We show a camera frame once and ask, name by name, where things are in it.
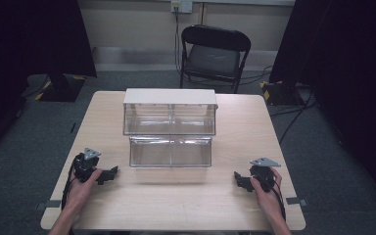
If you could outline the person's right hand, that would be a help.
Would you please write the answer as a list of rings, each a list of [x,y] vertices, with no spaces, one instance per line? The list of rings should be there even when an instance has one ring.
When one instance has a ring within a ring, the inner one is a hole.
[[[281,189],[280,189],[282,177],[280,176],[280,174],[275,168],[272,168],[271,170],[274,173],[275,181],[276,181],[276,185],[274,186],[274,189],[271,192],[265,193],[261,189],[259,182],[255,178],[251,178],[250,182],[252,183],[255,189],[255,192],[257,194],[258,204],[263,214],[265,215],[265,217],[270,212],[280,212],[282,214],[282,217],[285,220],[285,210],[284,210],[283,198],[282,198]]]

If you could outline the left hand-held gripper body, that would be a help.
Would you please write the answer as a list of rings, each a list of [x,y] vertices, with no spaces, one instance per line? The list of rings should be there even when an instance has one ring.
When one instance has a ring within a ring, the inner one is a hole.
[[[73,160],[75,178],[82,183],[86,182],[96,169],[100,156],[100,152],[90,148],[85,148],[83,153],[75,156]]]

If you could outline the white wall outlet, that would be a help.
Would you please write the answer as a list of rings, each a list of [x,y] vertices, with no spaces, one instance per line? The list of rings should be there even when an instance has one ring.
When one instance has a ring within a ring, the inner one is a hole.
[[[189,0],[171,0],[170,10],[173,13],[191,14],[193,12],[193,2]]]

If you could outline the person's left hand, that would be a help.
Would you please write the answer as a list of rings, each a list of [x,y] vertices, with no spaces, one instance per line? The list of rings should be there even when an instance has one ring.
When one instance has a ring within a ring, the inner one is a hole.
[[[78,214],[81,211],[81,209],[86,204],[92,188],[101,173],[102,169],[97,168],[86,182],[82,183],[80,181],[75,181],[71,184],[70,192],[65,206],[65,209],[68,212]]]

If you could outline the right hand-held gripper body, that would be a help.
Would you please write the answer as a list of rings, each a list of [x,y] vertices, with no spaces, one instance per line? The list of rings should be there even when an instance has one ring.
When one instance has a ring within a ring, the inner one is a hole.
[[[251,160],[250,164],[251,177],[259,182],[261,189],[265,193],[271,192],[276,185],[275,176],[271,169],[279,167],[280,164],[266,157]]]

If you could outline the black folding chair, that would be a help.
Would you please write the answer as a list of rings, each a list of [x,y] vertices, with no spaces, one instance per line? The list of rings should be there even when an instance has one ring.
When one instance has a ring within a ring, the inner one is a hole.
[[[231,84],[238,91],[251,40],[241,31],[203,24],[183,29],[182,62],[179,87],[184,76],[217,80]]]

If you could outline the grey tape strip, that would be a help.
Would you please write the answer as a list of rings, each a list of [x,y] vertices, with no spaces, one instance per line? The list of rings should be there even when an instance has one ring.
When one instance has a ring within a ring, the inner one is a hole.
[[[48,200],[45,202],[38,202],[35,209],[37,211],[45,211],[48,208],[58,208],[60,205],[60,200]]]
[[[306,207],[308,205],[306,199],[300,199],[299,197],[286,198],[288,205],[300,205],[301,207]]]

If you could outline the black stand base striped tape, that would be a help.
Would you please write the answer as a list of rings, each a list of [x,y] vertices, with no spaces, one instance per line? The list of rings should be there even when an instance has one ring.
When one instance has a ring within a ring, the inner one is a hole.
[[[284,84],[282,81],[259,84],[263,98],[272,106],[301,106],[304,103],[296,86]]]
[[[86,81],[80,75],[49,73],[49,81],[35,97],[43,102],[74,102]]]

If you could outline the clear acrylic drawer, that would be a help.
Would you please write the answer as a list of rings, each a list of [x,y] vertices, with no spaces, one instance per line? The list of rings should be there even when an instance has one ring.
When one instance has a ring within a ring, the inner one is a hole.
[[[131,167],[210,167],[210,136],[131,136]]]

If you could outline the clear cabinet with white top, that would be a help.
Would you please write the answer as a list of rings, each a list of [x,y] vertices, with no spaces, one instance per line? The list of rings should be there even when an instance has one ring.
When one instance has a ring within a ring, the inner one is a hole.
[[[216,135],[212,89],[127,88],[124,135]]]

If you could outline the black curtain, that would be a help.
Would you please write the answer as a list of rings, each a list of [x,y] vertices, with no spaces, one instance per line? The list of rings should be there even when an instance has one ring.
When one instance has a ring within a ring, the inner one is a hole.
[[[313,86],[376,182],[376,0],[295,0],[270,80]]]
[[[0,136],[49,73],[97,75],[78,0],[0,0]]]

